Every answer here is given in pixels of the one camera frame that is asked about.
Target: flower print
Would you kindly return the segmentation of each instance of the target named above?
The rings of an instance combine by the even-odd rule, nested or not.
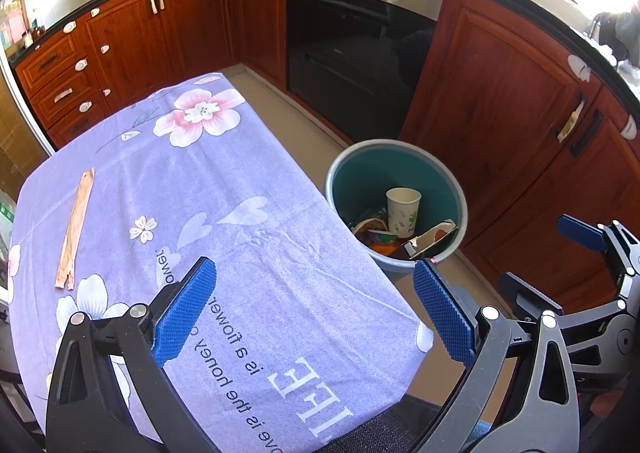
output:
[[[152,229],[158,227],[158,222],[156,222],[155,218],[146,219],[144,215],[142,215],[135,222],[135,227],[129,229],[129,238],[134,240],[140,237],[140,242],[147,243],[149,240],[154,239],[154,234],[151,232]]]
[[[6,268],[6,289],[0,288],[0,301],[9,305],[14,300],[14,276],[20,266],[20,244],[14,245],[9,251]]]
[[[177,110],[156,121],[154,134],[171,134],[169,141],[180,148],[195,143],[203,128],[212,136],[221,136],[238,126],[240,114],[232,109],[242,103],[244,97],[233,88],[216,95],[208,90],[190,90],[175,100]]]
[[[116,303],[110,307],[107,307],[107,303],[107,288],[104,286],[104,281],[99,274],[92,274],[88,278],[80,280],[76,300],[74,300],[72,296],[64,296],[58,300],[56,320],[58,321],[60,334],[65,333],[69,318],[78,311],[86,313],[91,319],[107,319],[120,317],[129,308],[125,303]],[[58,356],[58,350],[60,349],[61,344],[62,335],[56,342],[56,356]],[[131,393],[131,389],[127,378],[119,366],[124,365],[124,358],[121,356],[111,356],[111,361],[113,362],[113,371],[116,374],[118,386],[120,386],[120,391],[122,392],[124,401],[127,403],[127,407],[129,407],[129,395]],[[49,388],[50,381],[51,374],[47,375],[45,379],[47,388]]]

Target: paper cup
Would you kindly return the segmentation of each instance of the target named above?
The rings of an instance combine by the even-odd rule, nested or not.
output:
[[[414,234],[421,197],[419,191],[411,188],[391,188],[386,192],[389,231],[400,238],[408,238]]]

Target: wooden stick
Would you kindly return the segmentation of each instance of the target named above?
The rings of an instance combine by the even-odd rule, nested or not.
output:
[[[69,290],[74,288],[76,252],[78,251],[78,242],[82,231],[82,223],[84,223],[86,206],[89,204],[89,194],[94,185],[94,171],[94,168],[92,168],[82,173],[80,184],[76,191],[74,205],[71,208],[69,222],[66,225],[65,240],[62,243],[58,274],[56,274],[56,287],[59,289],[64,289],[67,280]]]

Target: pink flower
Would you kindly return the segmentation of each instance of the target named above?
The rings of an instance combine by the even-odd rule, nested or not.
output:
[[[238,126],[240,114],[231,109],[242,103],[244,97],[233,88],[215,96],[208,90],[190,90],[175,100],[177,110],[156,121],[154,134],[171,134],[169,141],[180,148],[195,143],[203,128],[212,136],[221,136]]]
[[[9,251],[6,268],[6,289],[0,287],[0,302],[9,305],[14,300],[14,276],[20,265],[20,244],[14,245]]]

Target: trash bin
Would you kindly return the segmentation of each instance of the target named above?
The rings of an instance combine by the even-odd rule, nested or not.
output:
[[[412,144],[384,139],[354,144],[332,163],[324,183],[324,196],[340,218],[350,224],[367,208],[386,206],[386,191],[398,186],[422,194],[414,235],[446,219],[452,219],[458,226],[452,240],[446,240],[444,245],[437,243],[433,250],[434,261],[443,261],[462,242],[468,213],[460,184],[428,152]],[[389,258],[364,247],[392,281],[413,274],[415,262]]]

